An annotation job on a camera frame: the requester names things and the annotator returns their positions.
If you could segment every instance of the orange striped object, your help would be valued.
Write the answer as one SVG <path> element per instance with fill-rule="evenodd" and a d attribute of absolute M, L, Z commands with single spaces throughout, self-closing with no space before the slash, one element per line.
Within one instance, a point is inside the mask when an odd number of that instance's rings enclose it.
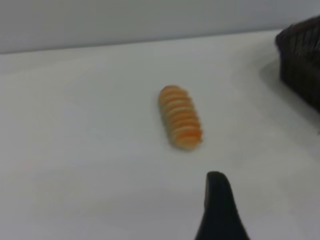
<path fill-rule="evenodd" d="M 158 100 L 172 144 L 185 150 L 197 147 L 202 142 L 202 130 L 188 92 L 178 86 L 166 86 Z"/>

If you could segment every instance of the wicker basket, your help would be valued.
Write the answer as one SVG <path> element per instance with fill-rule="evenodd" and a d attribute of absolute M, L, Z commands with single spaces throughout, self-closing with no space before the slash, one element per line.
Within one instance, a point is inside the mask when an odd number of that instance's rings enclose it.
<path fill-rule="evenodd" d="M 320 112 L 320 16 L 291 25 L 275 42 L 281 80 Z"/>

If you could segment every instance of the black object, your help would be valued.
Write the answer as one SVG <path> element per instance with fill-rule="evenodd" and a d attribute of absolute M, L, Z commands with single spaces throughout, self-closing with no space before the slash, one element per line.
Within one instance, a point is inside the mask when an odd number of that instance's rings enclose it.
<path fill-rule="evenodd" d="M 320 112 L 320 16 L 291 25 L 275 38 L 280 78 Z"/>
<path fill-rule="evenodd" d="M 221 172 L 206 176 L 204 215 L 195 240 L 249 240 L 230 183 Z"/>

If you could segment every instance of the white wall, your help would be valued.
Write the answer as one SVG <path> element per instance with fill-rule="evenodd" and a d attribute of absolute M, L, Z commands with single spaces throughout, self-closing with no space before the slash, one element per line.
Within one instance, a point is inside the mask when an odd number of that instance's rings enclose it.
<path fill-rule="evenodd" d="M 282 28 L 319 0 L 2 0 L 0 52 Z"/>

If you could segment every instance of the white table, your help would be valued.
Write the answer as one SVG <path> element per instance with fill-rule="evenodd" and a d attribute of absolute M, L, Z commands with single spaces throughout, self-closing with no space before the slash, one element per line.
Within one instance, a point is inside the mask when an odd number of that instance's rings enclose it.
<path fill-rule="evenodd" d="M 320 116 L 279 81 L 278 32 L 1 55 L 1 239 L 192 240 L 221 171 L 253 240 L 318 240 Z M 166 139 L 170 84 L 196 151 Z"/>

